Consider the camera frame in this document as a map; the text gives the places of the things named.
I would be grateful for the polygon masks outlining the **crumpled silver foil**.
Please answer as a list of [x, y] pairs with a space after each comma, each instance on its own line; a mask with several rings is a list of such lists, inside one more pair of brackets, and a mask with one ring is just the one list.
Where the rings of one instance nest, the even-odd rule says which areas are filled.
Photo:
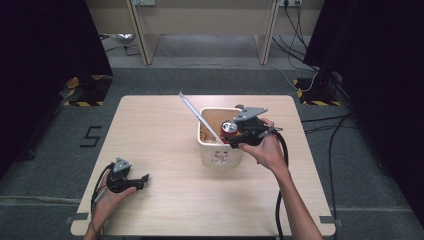
[[111, 37], [121, 44], [129, 44], [135, 38], [135, 36], [131, 33], [112, 34]]

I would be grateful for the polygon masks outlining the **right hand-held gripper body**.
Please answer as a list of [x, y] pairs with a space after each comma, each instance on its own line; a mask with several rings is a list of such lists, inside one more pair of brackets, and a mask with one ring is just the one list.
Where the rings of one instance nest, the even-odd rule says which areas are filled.
[[267, 108], [262, 107], [245, 107], [233, 118], [238, 127], [238, 135], [247, 137], [246, 144], [258, 146], [268, 134], [274, 134], [279, 140], [282, 140], [277, 129], [268, 127], [264, 121], [258, 118], [260, 114], [267, 111]]

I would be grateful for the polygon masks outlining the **person's left hand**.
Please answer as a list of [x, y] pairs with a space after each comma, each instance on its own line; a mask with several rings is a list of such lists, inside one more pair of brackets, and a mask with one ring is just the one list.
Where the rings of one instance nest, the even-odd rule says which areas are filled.
[[106, 220], [117, 210], [120, 203], [128, 196], [136, 192], [135, 187], [130, 187], [121, 193], [114, 193], [107, 188], [107, 175], [109, 171], [106, 171], [102, 177], [101, 197], [95, 203], [94, 210], [91, 217], [91, 222], [88, 227], [89, 230], [99, 233]]

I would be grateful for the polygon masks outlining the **light wooden desk frame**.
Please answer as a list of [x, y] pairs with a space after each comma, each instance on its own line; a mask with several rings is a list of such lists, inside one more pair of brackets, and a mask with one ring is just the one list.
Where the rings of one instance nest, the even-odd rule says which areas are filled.
[[279, 0], [155, 0], [137, 7], [131, 0], [85, 0], [100, 34], [131, 33], [143, 63], [152, 63], [162, 35], [248, 35], [259, 63], [268, 61], [271, 37], [313, 33], [325, 0], [281, 7]]

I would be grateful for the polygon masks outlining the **white waste bin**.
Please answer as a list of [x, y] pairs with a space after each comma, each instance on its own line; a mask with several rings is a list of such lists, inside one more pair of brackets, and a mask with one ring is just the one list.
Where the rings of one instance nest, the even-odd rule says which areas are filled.
[[[212, 127], [215, 133], [221, 135], [221, 124], [232, 120], [238, 115], [238, 108], [205, 107], [200, 110], [201, 116]], [[236, 167], [242, 159], [242, 151], [232, 149], [229, 144], [219, 144], [210, 131], [198, 123], [197, 142], [200, 147], [202, 163], [210, 167]]]

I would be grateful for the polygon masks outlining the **black curtain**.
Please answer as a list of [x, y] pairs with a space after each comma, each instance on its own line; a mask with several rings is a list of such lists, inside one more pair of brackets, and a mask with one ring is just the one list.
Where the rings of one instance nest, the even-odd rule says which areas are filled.
[[0, 0], [0, 180], [68, 80], [111, 74], [86, 0]]
[[306, 57], [342, 88], [424, 227], [424, 0], [324, 0]]

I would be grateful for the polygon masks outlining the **black base with hazard tape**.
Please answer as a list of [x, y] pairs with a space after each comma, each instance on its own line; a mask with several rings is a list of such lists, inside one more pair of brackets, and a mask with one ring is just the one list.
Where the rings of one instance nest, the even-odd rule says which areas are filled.
[[102, 106], [111, 86], [112, 79], [101, 75], [92, 76], [91, 88], [80, 84], [77, 77], [65, 84], [67, 96], [64, 106], [91, 107]]
[[293, 81], [298, 99], [303, 105], [340, 106], [336, 94], [329, 86], [318, 84], [314, 78], [297, 78]]

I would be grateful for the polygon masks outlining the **person's right hand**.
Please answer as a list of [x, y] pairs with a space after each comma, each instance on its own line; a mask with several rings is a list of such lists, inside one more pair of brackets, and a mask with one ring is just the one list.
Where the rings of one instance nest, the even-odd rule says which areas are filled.
[[289, 174], [282, 146], [274, 134], [265, 136], [258, 146], [240, 143], [238, 147], [250, 154], [258, 164], [269, 169], [276, 177], [280, 178]]

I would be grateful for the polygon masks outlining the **red drink can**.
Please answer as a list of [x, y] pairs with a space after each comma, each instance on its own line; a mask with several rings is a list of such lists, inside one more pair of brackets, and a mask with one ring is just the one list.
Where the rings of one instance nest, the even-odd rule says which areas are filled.
[[221, 124], [221, 140], [225, 143], [229, 143], [229, 139], [238, 135], [238, 127], [235, 121], [226, 120]]

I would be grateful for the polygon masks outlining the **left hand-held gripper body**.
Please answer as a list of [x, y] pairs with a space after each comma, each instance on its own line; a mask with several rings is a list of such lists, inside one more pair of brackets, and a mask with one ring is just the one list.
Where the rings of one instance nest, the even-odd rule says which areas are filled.
[[127, 176], [130, 172], [132, 164], [120, 157], [117, 157], [112, 164], [111, 170], [107, 176], [106, 185], [113, 193], [121, 193], [134, 184], [139, 183], [139, 179], [128, 179]]

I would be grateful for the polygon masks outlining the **white paper-wrapped straw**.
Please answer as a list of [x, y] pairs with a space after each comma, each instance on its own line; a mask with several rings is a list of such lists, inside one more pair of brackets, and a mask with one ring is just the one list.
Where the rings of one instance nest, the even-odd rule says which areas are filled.
[[206, 129], [212, 134], [214, 139], [219, 144], [224, 144], [224, 142], [221, 140], [219, 135], [213, 130], [213, 128], [209, 125], [209, 123], [203, 118], [203, 116], [200, 114], [200, 112], [192, 105], [192, 103], [189, 101], [189, 99], [180, 91], [179, 97], [184, 102], [184, 104], [188, 107], [188, 109], [194, 114], [194, 116], [198, 119], [200, 123], [202, 123]]

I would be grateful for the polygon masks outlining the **grey tape piece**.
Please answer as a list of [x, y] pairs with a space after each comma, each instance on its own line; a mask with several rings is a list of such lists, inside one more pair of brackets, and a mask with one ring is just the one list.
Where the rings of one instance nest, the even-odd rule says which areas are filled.
[[74, 221], [79, 221], [79, 220], [87, 220], [89, 216], [89, 213], [84, 212], [84, 213], [75, 213], [72, 216], [68, 216], [65, 219], [65, 223], [66, 224], [72, 224]]
[[334, 224], [336, 227], [344, 226], [342, 219], [335, 219], [333, 216], [319, 216], [319, 220], [322, 224]]

